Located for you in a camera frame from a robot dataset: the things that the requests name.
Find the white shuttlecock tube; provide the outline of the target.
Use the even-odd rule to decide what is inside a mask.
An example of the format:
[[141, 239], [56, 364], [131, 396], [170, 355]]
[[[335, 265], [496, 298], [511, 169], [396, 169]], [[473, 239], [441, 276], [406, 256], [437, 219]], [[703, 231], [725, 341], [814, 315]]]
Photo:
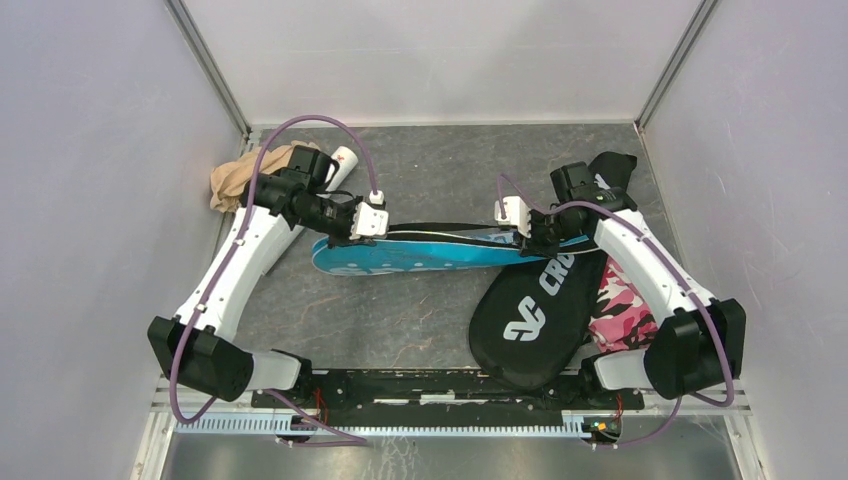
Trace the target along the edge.
[[274, 224], [269, 231], [273, 241], [264, 260], [264, 274], [303, 230], [318, 232], [321, 202], [333, 201], [330, 196], [339, 191], [357, 163], [357, 156], [346, 147], [327, 155], [296, 146], [286, 167], [259, 176], [254, 204], [262, 211], [259, 218]]

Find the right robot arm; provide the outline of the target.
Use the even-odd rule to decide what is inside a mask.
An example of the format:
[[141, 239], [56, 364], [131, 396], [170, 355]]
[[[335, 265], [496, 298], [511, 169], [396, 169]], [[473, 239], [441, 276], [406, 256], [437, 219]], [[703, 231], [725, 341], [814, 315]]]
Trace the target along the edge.
[[641, 349], [602, 354], [577, 382], [580, 400], [602, 408], [619, 389], [648, 389], [677, 400], [690, 395], [730, 406], [741, 371], [746, 313], [718, 299], [669, 254], [621, 188], [595, 181], [587, 164], [551, 174], [557, 204], [542, 207], [522, 191], [500, 195], [496, 220], [513, 229], [524, 256], [553, 255], [584, 236], [613, 259], [647, 304], [658, 330]]

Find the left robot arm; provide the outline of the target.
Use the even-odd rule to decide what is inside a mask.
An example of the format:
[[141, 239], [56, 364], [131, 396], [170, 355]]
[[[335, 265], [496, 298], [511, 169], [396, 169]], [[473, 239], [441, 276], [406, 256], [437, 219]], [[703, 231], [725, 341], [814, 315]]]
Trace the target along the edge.
[[314, 394], [306, 363], [285, 352], [253, 352], [233, 340], [247, 301], [259, 279], [304, 229], [346, 239], [356, 208], [330, 201], [331, 192], [358, 165], [341, 146], [326, 154], [294, 144], [287, 160], [266, 171], [268, 151], [258, 151], [235, 212], [232, 230], [188, 299], [169, 318], [155, 317], [147, 337], [168, 380], [171, 406], [180, 387], [231, 402], [248, 391], [275, 389], [290, 407], [306, 405]]

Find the black Crossway racket bag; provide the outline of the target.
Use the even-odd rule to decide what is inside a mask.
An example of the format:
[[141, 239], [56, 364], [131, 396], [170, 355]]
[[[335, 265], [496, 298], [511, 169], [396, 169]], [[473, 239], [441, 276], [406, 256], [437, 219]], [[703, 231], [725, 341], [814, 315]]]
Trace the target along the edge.
[[469, 324], [481, 370], [517, 390], [559, 375], [581, 345], [594, 343], [588, 326], [608, 258], [601, 250], [579, 250], [505, 267]]

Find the blue Sport racket bag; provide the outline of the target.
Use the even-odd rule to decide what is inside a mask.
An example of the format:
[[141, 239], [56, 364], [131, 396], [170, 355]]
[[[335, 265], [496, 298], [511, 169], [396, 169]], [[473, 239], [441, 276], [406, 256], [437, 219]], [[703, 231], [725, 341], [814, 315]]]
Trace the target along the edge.
[[489, 268], [541, 260], [510, 226], [470, 223], [391, 225], [382, 218], [356, 220], [346, 236], [312, 247], [313, 266], [337, 276]]

